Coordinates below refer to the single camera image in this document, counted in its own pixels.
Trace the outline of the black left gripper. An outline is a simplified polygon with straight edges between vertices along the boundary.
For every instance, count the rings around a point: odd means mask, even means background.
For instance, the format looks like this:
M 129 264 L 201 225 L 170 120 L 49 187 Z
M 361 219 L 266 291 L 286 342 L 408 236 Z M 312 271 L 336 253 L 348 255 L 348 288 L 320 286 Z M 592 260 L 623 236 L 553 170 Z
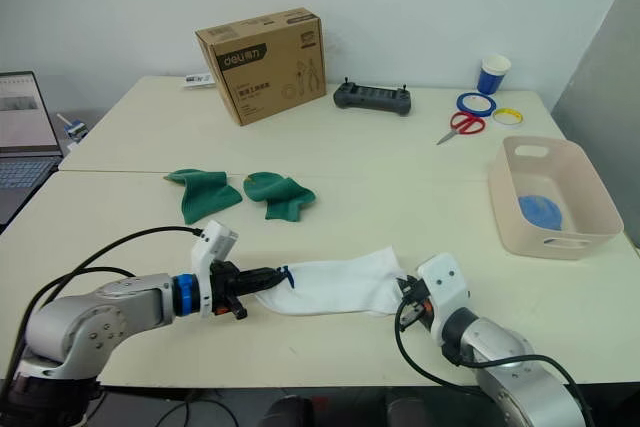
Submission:
M 246 318 L 247 310 L 239 298 L 271 289 L 283 280 L 283 273 L 279 268 L 247 270 L 243 273 L 247 281 L 244 285 L 240 274 L 240 270 L 231 262 L 215 261 L 211 264 L 212 313 L 215 316 L 231 313 L 237 320 Z

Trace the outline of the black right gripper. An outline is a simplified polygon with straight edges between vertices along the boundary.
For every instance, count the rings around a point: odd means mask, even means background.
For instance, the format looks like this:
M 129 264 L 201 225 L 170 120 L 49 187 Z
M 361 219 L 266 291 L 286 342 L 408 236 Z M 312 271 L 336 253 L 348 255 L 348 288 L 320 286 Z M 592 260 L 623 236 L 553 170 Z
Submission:
M 416 322 L 420 322 L 428 331 L 432 327 L 432 303 L 430 291 L 424 280 L 407 275 L 397 277 L 396 282 L 402 290 L 402 301 L 399 307 L 399 330 L 405 331 Z

